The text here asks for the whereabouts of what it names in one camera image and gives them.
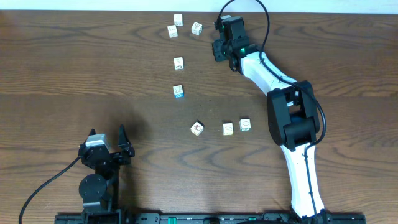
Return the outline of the wooden block blue side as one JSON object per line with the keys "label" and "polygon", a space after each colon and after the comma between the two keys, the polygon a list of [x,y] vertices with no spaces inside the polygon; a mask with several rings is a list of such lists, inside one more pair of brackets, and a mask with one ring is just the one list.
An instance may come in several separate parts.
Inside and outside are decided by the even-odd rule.
{"label": "wooden block blue side", "polygon": [[173,86],[173,91],[174,91],[175,98],[184,97],[183,86],[181,86],[181,85]]}

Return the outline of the wooden block red picture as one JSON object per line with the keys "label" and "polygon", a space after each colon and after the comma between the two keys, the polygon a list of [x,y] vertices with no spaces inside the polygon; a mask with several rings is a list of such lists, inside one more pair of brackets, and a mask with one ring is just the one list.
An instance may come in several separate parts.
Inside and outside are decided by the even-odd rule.
{"label": "wooden block red picture", "polygon": [[204,125],[203,125],[201,122],[196,121],[196,122],[192,125],[192,127],[190,128],[190,130],[191,130],[191,132],[192,132],[194,135],[199,136],[199,135],[203,132],[203,130],[204,130]]}

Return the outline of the wooden block teal side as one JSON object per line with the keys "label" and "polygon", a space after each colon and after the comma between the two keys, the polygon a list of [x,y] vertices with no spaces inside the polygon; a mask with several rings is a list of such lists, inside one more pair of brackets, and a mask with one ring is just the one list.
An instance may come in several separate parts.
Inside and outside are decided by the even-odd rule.
{"label": "wooden block teal side", "polygon": [[251,129],[251,120],[249,118],[241,119],[239,121],[239,128],[241,131],[249,131]]}

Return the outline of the plain cream wooden block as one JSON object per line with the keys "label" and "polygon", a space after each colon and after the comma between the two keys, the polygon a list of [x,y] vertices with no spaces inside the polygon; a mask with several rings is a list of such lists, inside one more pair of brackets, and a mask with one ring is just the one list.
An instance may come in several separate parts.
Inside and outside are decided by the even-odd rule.
{"label": "plain cream wooden block", "polygon": [[223,123],[223,135],[230,136],[233,135],[233,133],[234,133],[233,123]]}

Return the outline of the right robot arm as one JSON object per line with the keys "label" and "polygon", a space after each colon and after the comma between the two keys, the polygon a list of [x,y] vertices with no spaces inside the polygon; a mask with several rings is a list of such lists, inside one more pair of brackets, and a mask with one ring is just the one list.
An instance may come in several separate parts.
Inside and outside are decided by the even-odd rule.
{"label": "right robot arm", "polygon": [[299,219],[315,218],[324,209],[315,171],[315,146],[320,130],[317,104],[308,81],[297,82],[281,72],[247,37],[216,39],[217,62],[252,80],[267,96],[268,126],[287,161],[291,207]]}

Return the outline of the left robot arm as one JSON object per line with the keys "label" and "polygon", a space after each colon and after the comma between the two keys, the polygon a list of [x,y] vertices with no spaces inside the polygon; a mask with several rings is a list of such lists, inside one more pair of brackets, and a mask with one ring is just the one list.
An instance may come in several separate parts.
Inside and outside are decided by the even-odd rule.
{"label": "left robot arm", "polygon": [[83,223],[127,223],[129,217],[119,207],[119,171],[129,165],[135,150],[124,125],[119,128],[119,152],[111,152],[105,134],[94,129],[80,145],[78,156],[83,165],[94,170],[79,185],[83,199]]}

